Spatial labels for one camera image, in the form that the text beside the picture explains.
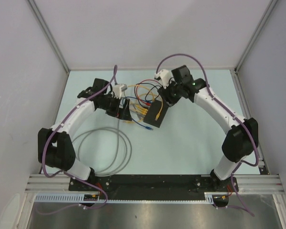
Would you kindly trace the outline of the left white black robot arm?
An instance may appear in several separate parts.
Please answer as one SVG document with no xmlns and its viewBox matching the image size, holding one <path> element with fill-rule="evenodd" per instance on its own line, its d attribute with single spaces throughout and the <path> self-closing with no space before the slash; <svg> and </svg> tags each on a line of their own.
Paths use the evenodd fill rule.
<svg viewBox="0 0 286 229">
<path fill-rule="evenodd" d="M 97 109 L 102 109 L 111 117 L 130 121 L 129 99 L 120 105 L 127 85 L 111 85 L 96 78 L 93 85 L 81 91 L 76 106 L 66 117 L 51 128 L 38 132 L 38 161 L 45 166 L 57 168 L 79 180 L 84 190 L 92 190 L 96 185 L 96 175 L 92 168 L 80 162 L 72 144 L 74 135 L 83 122 Z"/>
</svg>

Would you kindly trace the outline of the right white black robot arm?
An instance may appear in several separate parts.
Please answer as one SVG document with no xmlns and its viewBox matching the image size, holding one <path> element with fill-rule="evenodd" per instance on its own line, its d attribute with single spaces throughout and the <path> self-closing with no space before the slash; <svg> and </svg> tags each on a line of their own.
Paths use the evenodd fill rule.
<svg viewBox="0 0 286 229">
<path fill-rule="evenodd" d="M 227 179 L 251 153 L 257 152 L 258 122 L 246 119 L 218 99 L 204 79 L 194 79 L 187 66 L 160 70 L 154 76 L 161 84 L 158 93 L 168 106 L 182 97 L 204 109 L 222 128 L 226 137 L 222 144 L 223 156 L 211 171 L 210 185 L 215 191 L 227 187 Z"/>
</svg>

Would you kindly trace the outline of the black network switch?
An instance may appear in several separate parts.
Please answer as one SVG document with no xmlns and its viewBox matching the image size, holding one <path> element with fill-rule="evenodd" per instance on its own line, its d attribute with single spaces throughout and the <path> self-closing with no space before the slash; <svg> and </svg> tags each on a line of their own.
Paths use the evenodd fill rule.
<svg viewBox="0 0 286 229">
<path fill-rule="evenodd" d="M 160 112 L 160 116 L 156 120 L 156 116 L 158 115 L 161 108 L 162 108 L 162 110 Z M 153 127 L 160 128 L 168 108 L 169 108 L 169 106 L 166 103 L 164 103 L 162 106 L 161 101 L 155 100 L 151 104 L 150 108 L 148 109 L 148 112 L 147 112 L 146 116 L 144 117 L 143 122 L 146 124 L 149 124 Z"/>
</svg>

